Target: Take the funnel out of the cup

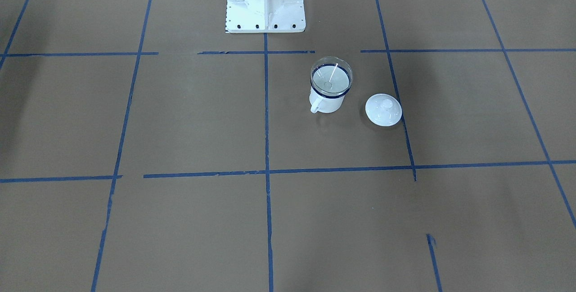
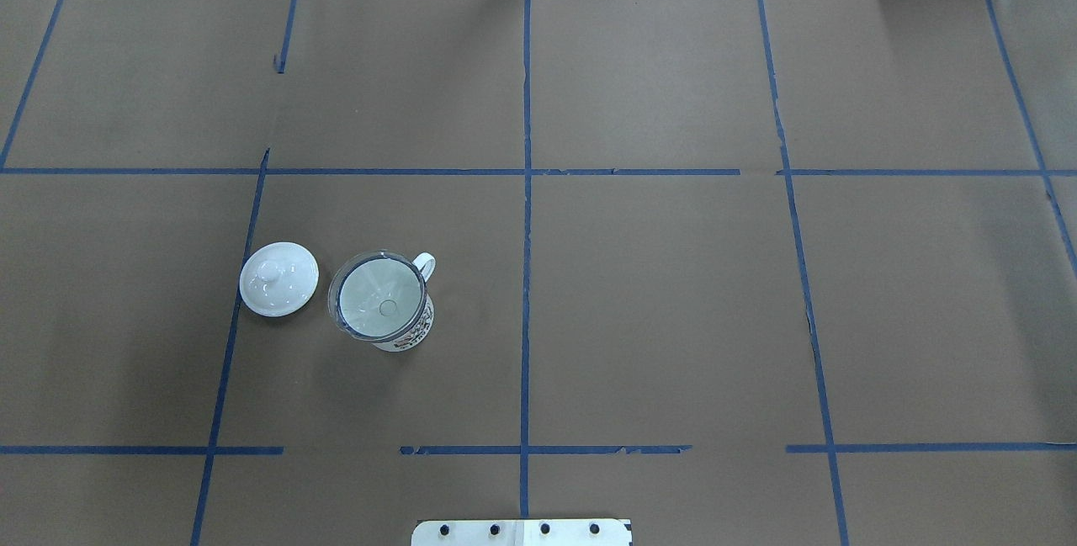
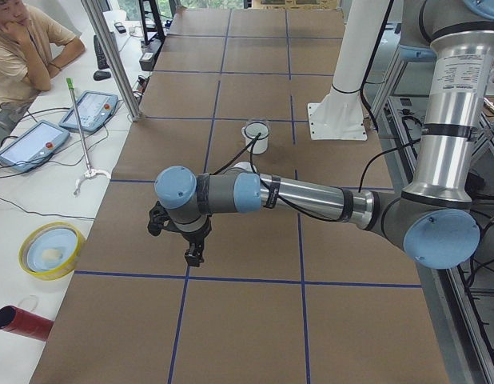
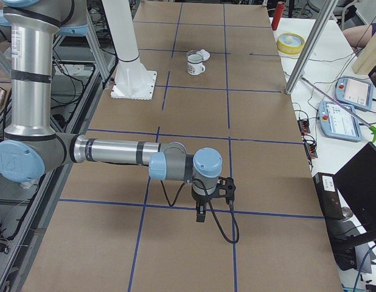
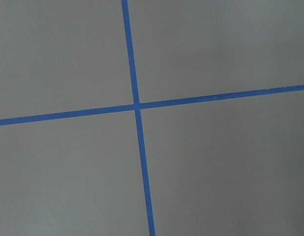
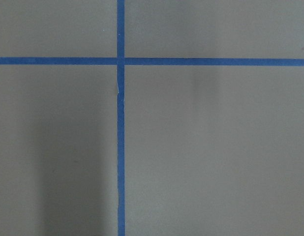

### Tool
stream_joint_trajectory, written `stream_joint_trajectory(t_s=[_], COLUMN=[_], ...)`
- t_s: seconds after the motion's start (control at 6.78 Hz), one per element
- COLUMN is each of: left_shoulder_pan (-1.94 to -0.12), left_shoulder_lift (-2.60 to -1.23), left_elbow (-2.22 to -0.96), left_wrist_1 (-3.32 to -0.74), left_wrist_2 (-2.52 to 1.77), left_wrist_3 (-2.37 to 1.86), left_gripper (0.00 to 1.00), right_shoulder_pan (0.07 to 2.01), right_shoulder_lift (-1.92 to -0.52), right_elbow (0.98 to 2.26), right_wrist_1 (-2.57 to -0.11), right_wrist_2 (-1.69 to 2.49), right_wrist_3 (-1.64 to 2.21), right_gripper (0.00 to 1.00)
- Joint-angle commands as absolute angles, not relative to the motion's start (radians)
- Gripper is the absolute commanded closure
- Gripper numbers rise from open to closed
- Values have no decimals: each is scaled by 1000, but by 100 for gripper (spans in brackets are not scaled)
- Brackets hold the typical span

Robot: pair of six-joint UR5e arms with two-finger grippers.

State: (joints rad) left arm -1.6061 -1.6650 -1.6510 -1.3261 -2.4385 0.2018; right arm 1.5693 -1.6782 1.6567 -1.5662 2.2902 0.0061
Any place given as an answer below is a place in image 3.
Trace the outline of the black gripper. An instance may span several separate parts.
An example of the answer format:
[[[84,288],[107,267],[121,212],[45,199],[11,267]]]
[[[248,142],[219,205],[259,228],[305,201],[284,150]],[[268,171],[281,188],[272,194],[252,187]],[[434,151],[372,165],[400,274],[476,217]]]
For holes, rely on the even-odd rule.
[[[212,230],[209,216],[201,216],[194,222],[186,224],[170,221],[166,229],[181,234],[189,242],[185,260],[189,267],[199,267],[204,262],[205,238]]]

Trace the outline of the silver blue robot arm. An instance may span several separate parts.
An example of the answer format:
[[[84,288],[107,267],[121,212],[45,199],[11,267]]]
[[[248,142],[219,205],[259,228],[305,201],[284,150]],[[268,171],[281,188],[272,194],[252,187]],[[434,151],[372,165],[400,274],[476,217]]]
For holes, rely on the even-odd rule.
[[[171,166],[156,179],[148,230],[179,233],[190,266],[203,260],[211,217],[287,206],[326,222],[351,222],[386,238],[412,260],[449,269],[468,260],[483,235],[465,183],[494,62],[494,1],[407,1],[401,42],[436,55],[420,153],[399,194],[353,192],[229,164],[213,174]]]

